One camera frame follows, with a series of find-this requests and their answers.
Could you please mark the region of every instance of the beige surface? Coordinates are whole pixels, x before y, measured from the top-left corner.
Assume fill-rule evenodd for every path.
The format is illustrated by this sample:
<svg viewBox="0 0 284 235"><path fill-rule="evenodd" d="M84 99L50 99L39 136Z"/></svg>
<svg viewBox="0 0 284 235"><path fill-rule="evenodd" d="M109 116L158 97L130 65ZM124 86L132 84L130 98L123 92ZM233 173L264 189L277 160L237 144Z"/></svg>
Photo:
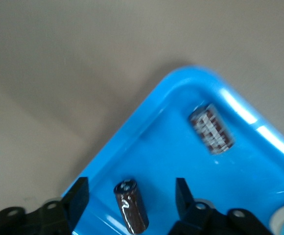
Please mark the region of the beige surface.
<svg viewBox="0 0 284 235"><path fill-rule="evenodd" d="M0 0L0 210L61 194L167 72L193 63L284 134L284 1Z"/></svg>

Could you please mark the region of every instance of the gray tabletop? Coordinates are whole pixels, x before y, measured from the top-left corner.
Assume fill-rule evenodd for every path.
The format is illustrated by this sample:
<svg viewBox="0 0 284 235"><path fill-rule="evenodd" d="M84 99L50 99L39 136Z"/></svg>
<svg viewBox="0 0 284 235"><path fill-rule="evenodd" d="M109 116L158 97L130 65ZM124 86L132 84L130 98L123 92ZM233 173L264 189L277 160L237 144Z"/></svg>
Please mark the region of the gray tabletop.
<svg viewBox="0 0 284 235"><path fill-rule="evenodd" d="M284 134L284 1L0 1L0 210L60 195L171 70L222 75Z"/></svg>

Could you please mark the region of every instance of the dark brown cylindrical object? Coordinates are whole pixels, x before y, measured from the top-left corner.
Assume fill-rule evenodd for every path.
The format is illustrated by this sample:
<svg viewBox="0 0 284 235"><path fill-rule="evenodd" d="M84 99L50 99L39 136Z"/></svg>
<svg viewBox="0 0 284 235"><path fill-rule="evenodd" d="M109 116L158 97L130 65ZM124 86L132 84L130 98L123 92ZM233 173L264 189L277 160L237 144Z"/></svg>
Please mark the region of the dark brown cylindrical object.
<svg viewBox="0 0 284 235"><path fill-rule="evenodd" d="M114 193L129 233L143 233L149 222L137 182L124 180L116 185Z"/></svg>
<svg viewBox="0 0 284 235"><path fill-rule="evenodd" d="M189 119L212 154L223 153L234 145L233 138L213 105L194 110Z"/></svg>

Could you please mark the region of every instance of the blue tray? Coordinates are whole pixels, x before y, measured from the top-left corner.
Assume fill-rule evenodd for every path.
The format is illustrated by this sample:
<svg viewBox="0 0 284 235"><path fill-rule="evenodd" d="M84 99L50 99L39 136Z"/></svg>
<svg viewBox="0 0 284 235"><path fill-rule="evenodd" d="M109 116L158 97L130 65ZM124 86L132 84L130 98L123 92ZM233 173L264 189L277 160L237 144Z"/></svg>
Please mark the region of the blue tray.
<svg viewBox="0 0 284 235"><path fill-rule="evenodd" d="M213 103L236 143L211 155L189 123L201 105ZM113 189L138 182L149 218L146 235L165 235L179 219L176 177L195 198L226 213L250 210L268 227L284 206L284 137L219 76L201 67L173 71L154 89L80 176L90 201L75 235L128 235Z"/></svg>

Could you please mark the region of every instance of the brown cylinder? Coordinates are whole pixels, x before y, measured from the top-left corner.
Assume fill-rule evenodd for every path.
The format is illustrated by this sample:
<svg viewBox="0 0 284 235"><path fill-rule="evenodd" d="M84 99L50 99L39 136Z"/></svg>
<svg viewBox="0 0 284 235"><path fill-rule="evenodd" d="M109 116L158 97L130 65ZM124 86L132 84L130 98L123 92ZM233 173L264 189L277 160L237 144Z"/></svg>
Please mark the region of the brown cylinder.
<svg viewBox="0 0 284 235"><path fill-rule="evenodd" d="M147 229L149 221L137 182L124 180L116 185L114 193L129 233L143 233Z"/></svg>
<svg viewBox="0 0 284 235"><path fill-rule="evenodd" d="M234 139L213 105L194 110L189 119L212 154L223 153L234 145Z"/></svg>

